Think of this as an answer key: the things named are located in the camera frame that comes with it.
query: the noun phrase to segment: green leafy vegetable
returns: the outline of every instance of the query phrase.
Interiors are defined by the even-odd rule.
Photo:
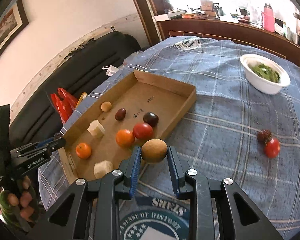
[[[280,76],[277,71],[273,70],[269,66],[265,64],[259,64],[250,68],[254,73],[256,73],[259,77],[262,77],[266,80],[269,80],[274,83],[279,83]]]

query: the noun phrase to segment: red plastic bag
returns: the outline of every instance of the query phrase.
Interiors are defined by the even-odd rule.
[[[65,124],[65,122],[68,121],[69,117],[73,113],[78,100],[63,88],[58,88],[58,94],[61,98],[63,98],[62,101],[56,93],[51,94],[50,97],[54,108],[61,117],[62,124]]]
[[[77,106],[78,100],[63,88],[58,88],[58,94],[62,99],[67,99],[73,111]]]

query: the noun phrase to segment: white bowl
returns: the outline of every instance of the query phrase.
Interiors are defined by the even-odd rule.
[[[244,66],[244,71],[249,83],[263,93],[275,95],[283,87],[287,87],[288,85],[290,85],[290,78],[288,73],[277,63],[273,62],[272,60],[266,57],[262,57],[255,54],[246,54],[240,57],[240,62]],[[271,82],[262,77],[259,77],[250,69],[250,67],[254,67],[255,65],[261,63],[269,66],[270,68],[278,72],[280,76],[279,83]]]

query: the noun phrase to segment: silver screw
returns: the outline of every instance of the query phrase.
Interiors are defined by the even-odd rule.
[[[112,175],[114,175],[114,176],[120,176],[121,174],[122,174],[122,171],[120,171],[120,170],[112,171]]]
[[[86,181],[85,181],[84,179],[77,179],[77,180],[75,181],[75,183],[76,183],[77,185],[81,186],[81,185],[85,184]]]
[[[225,178],[223,181],[224,181],[227,185],[231,185],[231,184],[233,183],[233,180],[230,179],[230,178]]]
[[[196,171],[195,169],[189,169],[189,170],[187,170],[187,173],[188,173],[190,176],[197,175],[197,171]]]

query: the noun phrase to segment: finger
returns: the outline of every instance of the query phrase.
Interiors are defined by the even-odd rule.
[[[25,220],[32,222],[31,219],[29,219],[29,217],[33,214],[33,212],[34,209],[30,206],[27,206],[26,208],[21,209],[20,216]]]
[[[27,191],[24,191],[20,197],[20,205],[25,208],[29,205],[31,200],[32,200],[31,194]]]
[[[30,181],[29,177],[28,177],[28,176],[25,176],[25,177],[23,178],[23,182],[22,182],[23,188],[24,188],[24,189],[29,189],[30,185],[31,185],[31,181]]]
[[[16,195],[13,193],[8,194],[8,201],[11,204],[11,206],[17,206],[19,204],[19,200]]]

